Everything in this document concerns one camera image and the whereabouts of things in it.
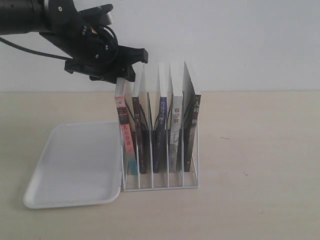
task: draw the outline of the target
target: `beige tabletop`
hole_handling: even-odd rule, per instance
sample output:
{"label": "beige tabletop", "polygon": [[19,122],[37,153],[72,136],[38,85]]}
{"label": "beige tabletop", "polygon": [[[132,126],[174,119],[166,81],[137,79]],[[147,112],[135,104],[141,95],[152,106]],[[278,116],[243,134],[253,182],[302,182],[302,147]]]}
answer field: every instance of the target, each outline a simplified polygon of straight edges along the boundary
{"label": "beige tabletop", "polygon": [[200,188],[30,210],[23,195],[51,130],[114,121],[112,93],[0,93],[1,240],[317,240],[320,92],[204,93]]}

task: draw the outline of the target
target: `book cover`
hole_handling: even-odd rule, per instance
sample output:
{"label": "book cover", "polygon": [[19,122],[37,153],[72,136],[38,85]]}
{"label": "book cover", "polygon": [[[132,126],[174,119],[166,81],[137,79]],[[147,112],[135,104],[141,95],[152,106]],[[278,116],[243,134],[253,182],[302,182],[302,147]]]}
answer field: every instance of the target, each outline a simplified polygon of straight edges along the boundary
{"label": "book cover", "polygon": [[167,89],[165,77],[165,65],[158,66],[158,81],[156,92],[156,119],[153,135],[153,172],[159,173],[161,164],[167,162]]}
{"label": "book cover", "polygon": [[198,80],[190,62],[184,63],[182,89],[184,108],[184,171],[190,172],[194,141],[196,137],[196,128],[198,124],[198,115],[201,104],[201,91],[199,89]]}
{"label": "book cover", "polygon": [[182,81],[179,73],[179,66],[176,62],[170,63],[169,71],[169,85],[168,85],[168,103],[169,117],[169,172],[175,173],[177,170],[178,160],[178,147],[181,126],[182,126],[182,104],[183,104],[183,91]]}
{"label": "book cover", "polygon": [[145,65],[142,65],[141,77],[134,83],[132,93],[132,104],[134,112],[136,144],[138,146],[139,170],[146,174],[150,161],[150,139],[148,120],[148,99],[146,89]]}
{"label": "book cover", "polygon": [[136,148],[133,135],[134,117],[132,111],[132,91],[129,82],[123,78],[118,78],[115,87],[115,104],[118,112],[119,124],[124,140],[124,147],[128,159],[131,174],[138,174],[136,159]]}

